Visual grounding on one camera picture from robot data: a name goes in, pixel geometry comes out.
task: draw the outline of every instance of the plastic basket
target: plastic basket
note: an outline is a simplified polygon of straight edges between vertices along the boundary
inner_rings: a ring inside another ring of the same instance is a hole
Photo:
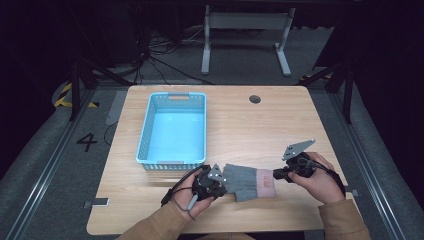
[[[187,170],[206,158],[206,95],[150,95],[137,150],[145,170]]]

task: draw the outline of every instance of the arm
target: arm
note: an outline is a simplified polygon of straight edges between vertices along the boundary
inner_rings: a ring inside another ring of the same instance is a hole
[[[118,239],[177,239],[188,221],[180,214],[177,206],[169,202],[148,218],[136,223]]]
[[[321,155],[308,153],[308,156],[334,171],[333,165]],[[316,169],[310,178],[301,177],[293,172],[289,173],[289,177],[304,187],[315,199],[324,203],[318,208],[327,240],[371,239],[353,201],[346,200],[334,179],[324,170]]]
[[[193,198],[191,187],[195,176],[199,173],[200,171],[197,171],[189,176],[175,189],[171,201],[125,231],[119,239],[177,239],[185,225],[208,208],[213,201],[213,197],[204,199],[196,202],[190,211],[187,210],[187,206]]]

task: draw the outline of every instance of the person's left hand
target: person's left hand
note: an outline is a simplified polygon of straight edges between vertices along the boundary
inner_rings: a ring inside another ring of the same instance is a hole
[[[172,204],[175,204],[181,215],[190,222],[196,218],[203,210],[208,208],[213,202],[213,197],[203,199],[194,204],[193,208],[190,211],[187,211],[187,206],[193,199],[193,193],[191,187],[193,186],[194,179],[197,175],[201,173],[201,170],[195,172],[189,176],[180,186],[177,187],[174,191],[172,197]]]

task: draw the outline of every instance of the wooden table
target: wooden table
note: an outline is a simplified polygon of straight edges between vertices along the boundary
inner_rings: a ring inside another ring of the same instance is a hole
[[[204,92],[207,95],[205,164],[226,163],[263,169],[282,168],[289,144],[315,139],[307,151],[331,162],[345,185],[327,134],[308,93],[298,86],[134,86],[121,117],[97,192],[107,207],[93,207],[87,231],[120,234],[160,208],[160,200],[182,172],[146,172],[136,152],[151,92]],[[258,104],[249,97],[261,98]],[[306,190],[275,181],[277,196],[235,202],[233,194],[217,199],[184,233],[302,231],[322,229],[317,206]]]

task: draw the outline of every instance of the black cable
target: black cable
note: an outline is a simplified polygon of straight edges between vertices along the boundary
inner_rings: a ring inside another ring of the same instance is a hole
[[[172,195],[175,195],[177,192],[182,191],[182,190],[186,190],[186,189],[191,189],[192,187],[186,187],[186,188],[180,188],[177,191],[175,191]]]
[[[249,34],[252,31],[256,31],[257,33],[255,34]],[[236,31],[236,33],[239,33],[243,36],[249,37],[249,38],[255,38],[258,37],[259,35],[261,35],[261,33],[263,32],[263,30],[241,30],[241,31]]]
[[[134,84],[136,84],[136,81],[137,81],[137,78],[138,78],[138,72],[139,72],[140,70],[139,70],[139,68],[137,68],[137,71],[136,71],[136,73],[135,73],[135,78],[134,78],[134,80],[133,80],[133,83]]]
[[[184,175],[172,188],[168,190],[166,195],[161,200],[161,206],[167,204],[170,200],[172,200],[174,191],[177,187],[179,187],[188,177],[190,177],[192,174],[194,174],[199,169],[207,169],[210,167],[209,165],[200,165],[194,169],[192,169],[190,172],[188,172],[186,175]]]
[[[309,165],[311,167],[320,168],[327,173],[330,171],[330,169],[328,169],[326,166],[322,165],[321,163],[319,163],[317,161],[306,159],[306,158],[300,158],[299,163],[300,163],[301,160],[305,161],[305,163],[302,163],[303,165],[306,165],[306,166]]]
[[[207,84],[209,84],[209,85],[215,85],[214,83],[209,82],[209,81],[207,81],[207,80],[204,80],[204,79],[201,79],[201,78],[196,78],[196,77],[193,77],[193,76],[191,76],[191,75],[188,75],[187,73],[185,73],[185,72],[183,72],[183,71],[181,71],[181,70],[179,70],[179,69],[177,69],[177,68],[175,68],[175,67],[173,67],[173,66],[169,65],[168,63],[165,63],[165,62],[163,62],[163,61],[161,61],[161,60],[159,60],[159,59],[155,58],[155,57],[150,56],[150,58],[152,58],[152,59],[153,59],[153,60],[155,60],[155,61],[158,61],[158,62],[162,63],[163,65],[165,65],[165,66],[167,66],[167,67],[169,67],[169,68],[174,69],[175,71],[177,71],[177,72],[179,72],[179,73],[183,74],[183,75],[184,75],[184,76],[186,76],[186,77],[189,77],[189,78],[194,79],[194,80],[199,80],[199,81],[204,82],[204,83],[207,83]]]
[[[149,62],[150,64],[153,65],[153,67],[156,69],[156,71],[158,71],[160,73],[160,75],[162,76],[163,81],[165,81],[166,84],[171,85],[169,82],[166,81],[165,77],[163,76],[163,73],[161,71],[159,71],[159,69],[156,67],[156,65],[152,62],[150,62],[149,60],[147,60],[147,62]]]
[[[143,83],[143,79],[144,79],[143,75],[141,75],[141,69],[138,71],[138,75],[140,77],[140,85],[141,85]]]
[[[192,34],[188,39],[183,39],[183,40],[181,40],[181,42],[180,43],[178,43],[178,44],[174,44],[174,43],[172,43],[171,41],[162,41],[162,42],[159,42],[159,40],[158,40],[158,43],[155,43],[155,44],[151,44],[150,46],[149,46],[149,49],[150,49],[150,53],[152,53],[152,54],[154,54],[154,55],[165,55],[165,54],[171,54],[171,53],[173,53],[173,52],[175,52],[176,50],[178,50],[179,48],[181,48],[182,46],[187,46],[187,45],[190,45],[190,44],[193,44],[194,42],[196,42],[197,41],[197,39],[200,37],[200,35],[199,35],[199,33],[200,32],[202,32],[202,30],[203,30],[203,28],[202,29],[200,29],[200,30],[198,30],[197,32],[195,32],[194,34]],[[153,39],[155,39],[155,38],[160,38],[160,36],[153,36],[152,38],[151,38],[151,41],[153,40]],[[161,46],[161,45],[164,45],[164,46],[166,46],[166,49],[164,50],[164,51],[157,51],[157,50],[152,50],[151,48],[153,48],[153,47],[158,47],[158,46]]]
[[[84,63],[86,63],[87,65],[91,66],[92,68],[97,69],[99,72],[101,72],[103,75],[107,76],[108,78],[120,83],[121,85],[124,85],[124,86],[134,85],[133,83],[128,82],[127,80],[125,80],[122,77],[116,75],[115,73],[109,71],[107,68],[105,68],[101,65],[98,65],[98,64],[96,64],[96,63],[94,63],[94,62],[92,62],[88,59],[85,59],[85,58],[82,58],[82,61]]]
[[[189,209],[183,209],[183,208],[181,207],[181,205],[177,202],[177,200],[175,200],[174,198],[172,198],[172,200],[174,200],[174,203],[178,206],[178,208],[179,208],[181,211],[183,211],[183,212],[187,212],[187,214],[190,216],[190,218],[191,218],[193,221],[196,221],[196,219],[194,219],[194,217],[193,217],[193,216],[191,216],[191,213],[190,213],[190,210],[189,210]]]
[[[103,140],[105,141],[105,143],[107,144],[107,145],[109,145],[109,146],[111,146],[112,144],[111,143],[108,143],[107,141],[106,141],[106,134],[107,134],[107,132],[109,131],[109,129],[113,126],[113,125],[115,125],[115,124],[117,124],[118,123],[118,121],[116,121],[115,123],[113,123],[112,125],[110,125],[107,129],[106,129],[106,131],[105,131],[105,133],[104,133],[104,135],[103,135]]]
[[[132,73],[136,72],[136,71],[137,71],[137,69],[139,69],[139,68],[141,67],[141,65],[142,65],[141,61],[137,61],[137,62],[136,62],[136,66],[135,66],[135,67],[133,67],[133,68],[131,68],[131,69],[128,69],[128,70],[125,70],[125,71],[122,71],[122,72],[114,73],[114,74],[115,74],[115,75],[118,75],[118,76],[120,76],[120,77],[125,77],[125,76],[128,76],[128,75],[130,75],[130,74],[132,74]],[[96,74],[96,73],[94,73],[94,75],[95,75],[98,79],[110,79],[108,76],[105,76],[104,74]]]
[[[173,45],[173,43],[171,41],[169,41],[168,39],[163,38],[161,36],[152,36],[150,38],[149,43],[150,43],[150,45],[149,45],[149,51],[150,51],[151,54],[155,54],[155,55],[164,55],[164,54],[166,54],[169,51],[169,49],[172,49],[172,46],[170,47],[170,45]],[[159,50],[153,50],[152,49],[154,47],[159,47],[159,46],[164,46],[165,47],[165,50],[159,51]]]

